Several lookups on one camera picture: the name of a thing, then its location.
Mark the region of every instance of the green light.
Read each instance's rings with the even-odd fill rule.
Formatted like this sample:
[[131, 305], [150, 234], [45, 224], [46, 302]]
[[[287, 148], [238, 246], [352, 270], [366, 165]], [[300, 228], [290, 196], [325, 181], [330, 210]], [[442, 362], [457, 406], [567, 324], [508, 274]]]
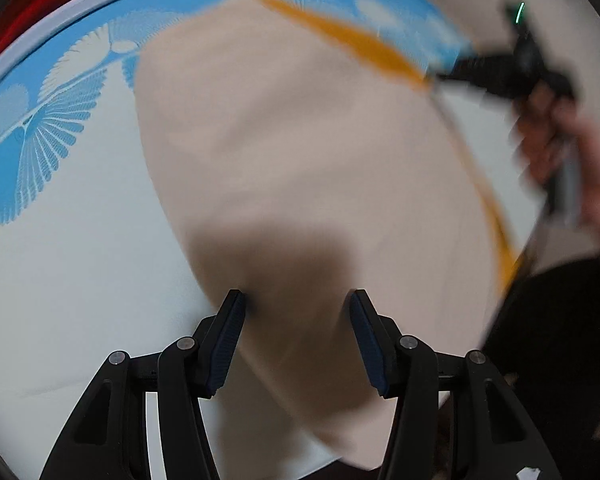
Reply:
[[518, 9], [518, 17], [516, 18], [516, 25], [517, 25], [518, 23], [520, 23], [520, 16], [522, 16], [522, 9], [524, 9], [524, 8], [525, 8], [525, 3], [524, 3], [524, 2], [522, 2], [522, 3], [520, 4], [520, 8]]

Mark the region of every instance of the beige cloth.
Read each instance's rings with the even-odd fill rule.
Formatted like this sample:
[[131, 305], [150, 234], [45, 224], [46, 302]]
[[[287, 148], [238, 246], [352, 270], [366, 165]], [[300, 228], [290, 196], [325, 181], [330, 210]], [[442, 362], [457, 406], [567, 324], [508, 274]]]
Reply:
[[437, 351], [475, 347], [497, 303], [480, 197], [429, 97], [259, 0], [144, 49], [148, 169], [206, 295], [254, 301], [238, 348], [345, 460], [382, 461], [395, 403], [368, 384], [348, 290]]

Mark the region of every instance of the metal screw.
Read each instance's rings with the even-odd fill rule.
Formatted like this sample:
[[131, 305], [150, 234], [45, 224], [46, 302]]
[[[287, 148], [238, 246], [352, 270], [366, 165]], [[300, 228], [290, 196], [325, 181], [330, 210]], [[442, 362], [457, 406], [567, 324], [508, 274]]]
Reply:
[[411, 350], [411, 349], [416, 348], [416, 346], [418, 346], [418, 340], [411, 335], [403, 335], [400, 338], [400, 346]]
[[176, 345], [180, 350], [191, 350], [196, 345], [196, 340], [192, 337], [183, 337], [178, 339]]
[[477, 350], [474, 350], [469, 354], [469, 359], [471, 359], [471, 361], [477, 365], [483, 365], [485, 362], [487, 362], [487, 358], [484, 356], [484, 354], [482, 352], [478, 352]]
[[119, 365], [126, 358], [125, 353], [118, 350], [109, 356], [109, 362], [112, 365]]

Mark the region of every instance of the human hand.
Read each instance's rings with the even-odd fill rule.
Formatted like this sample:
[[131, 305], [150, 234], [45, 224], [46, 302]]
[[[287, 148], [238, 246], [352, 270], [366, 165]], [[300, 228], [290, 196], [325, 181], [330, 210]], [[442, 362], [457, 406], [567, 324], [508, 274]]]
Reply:
[[528, 175], [540, 186], [564, 160], [564, 147], [556, 142], [556, 133], [576, 140], [582, 172], [582, 222], [600, 238], [600, 128], [582, 118], [573, 101], [558, 100], [544, 83], [528, 100], [517, 102], [516, 111], [520, 114], [520, 151], [528, 160]]

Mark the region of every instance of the black plastic bracket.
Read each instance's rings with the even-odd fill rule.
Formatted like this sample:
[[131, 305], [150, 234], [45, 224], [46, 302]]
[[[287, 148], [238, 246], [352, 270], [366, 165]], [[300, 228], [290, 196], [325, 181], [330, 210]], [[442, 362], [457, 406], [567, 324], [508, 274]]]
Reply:
[[40, 480], [150, 480], [147, 392], [158, 393], [169, 480], [218, 480], [198, 398], [211, 398], [224, 384], [246, 301], [239, 290], [229, 291], [218, 314], [163, 352], [109, 355], [62, 428]]
[[560, 480], [533, 421], [482, 352], [436, 353], [401, 335], [364, 290], [350, 293], [348, 303], [370, 383], [381, 396], [398, 397], [379, 480], [430, 480], [438, 392], [446, 391], [454, 407], [450, 480], [520, 480], [524, 470], [537, 480]]

